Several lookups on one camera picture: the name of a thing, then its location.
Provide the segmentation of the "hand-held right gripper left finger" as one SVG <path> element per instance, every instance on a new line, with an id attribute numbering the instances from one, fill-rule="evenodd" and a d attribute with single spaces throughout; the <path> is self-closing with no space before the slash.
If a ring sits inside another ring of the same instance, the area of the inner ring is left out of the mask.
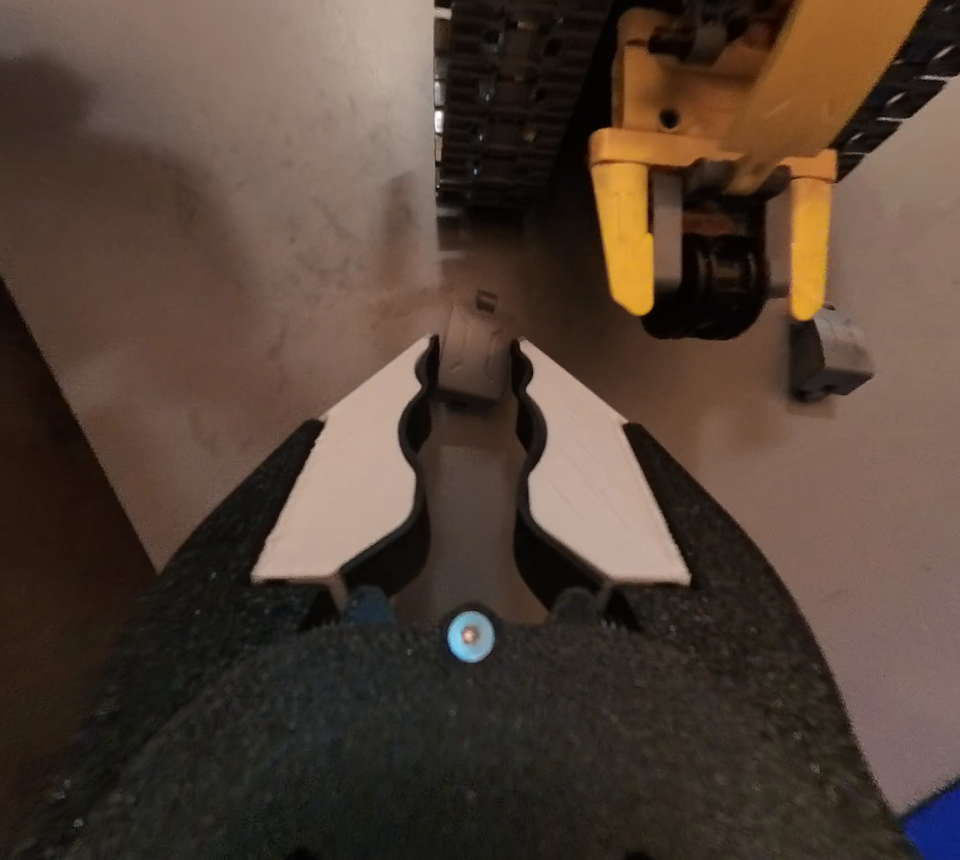
<path id="1" fill-rule="evenodd" d="M 355 590 L 397 596 L 430 547 L 419 453 L 431 432 L 439 338 L 415 340 L 320 419 L 249 579 L 317 586 L 336 606 Z"/>

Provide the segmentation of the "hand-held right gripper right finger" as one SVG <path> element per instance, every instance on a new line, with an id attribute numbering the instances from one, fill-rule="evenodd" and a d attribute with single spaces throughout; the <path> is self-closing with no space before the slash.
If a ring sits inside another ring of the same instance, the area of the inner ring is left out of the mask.
<path id="1" fill-rule="evenodd" d="M 627 419 L 527 338 L 510 348 L 525 451 L 513 555 L 548 610 L 568 590 L 686 589 L 690 567 L 627 434 Z"/>

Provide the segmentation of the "small grey curved panel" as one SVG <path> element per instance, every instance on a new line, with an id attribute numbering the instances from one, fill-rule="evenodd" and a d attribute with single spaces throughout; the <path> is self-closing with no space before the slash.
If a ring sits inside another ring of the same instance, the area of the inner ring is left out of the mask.
<path id="1" fill-rule="evenodd" d="M 875 376 L 863 330 L 833 304 L 824 304 L 808 320 L 788 329 L 790 398 L 814 404 L 847 397 Z"/>
<path id="2" fill-rule="evenodd" d="M 514 323 L 500 310 L 498 294 L 476 290 L 456 302 L 441 336 L 437 398 L 453 410 L 483 413 L 508 386 Z"/>

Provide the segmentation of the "yellow black toy tracked vehicle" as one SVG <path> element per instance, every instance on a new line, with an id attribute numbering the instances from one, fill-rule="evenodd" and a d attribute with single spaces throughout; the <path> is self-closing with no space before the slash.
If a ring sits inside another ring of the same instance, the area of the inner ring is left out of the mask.
<path id="1" fill-rule="evenodd" d="M 662 339 L 767 302 L 823 328 L 834 186 L 958 77 L 958 0 L 434 0 L 440 213 L 531 206 L 611 50 L 585 159 L 612 299 Z"/>

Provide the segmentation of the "blue object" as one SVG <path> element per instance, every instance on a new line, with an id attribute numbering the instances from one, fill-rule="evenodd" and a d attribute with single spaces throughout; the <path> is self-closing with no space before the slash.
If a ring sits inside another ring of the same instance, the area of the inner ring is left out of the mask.
<path id="1" fill-rule="evenodd" d="M 923 859 L 959 858 L 959 786 L 931 796 L 905 813 L 902 828 Z"/>

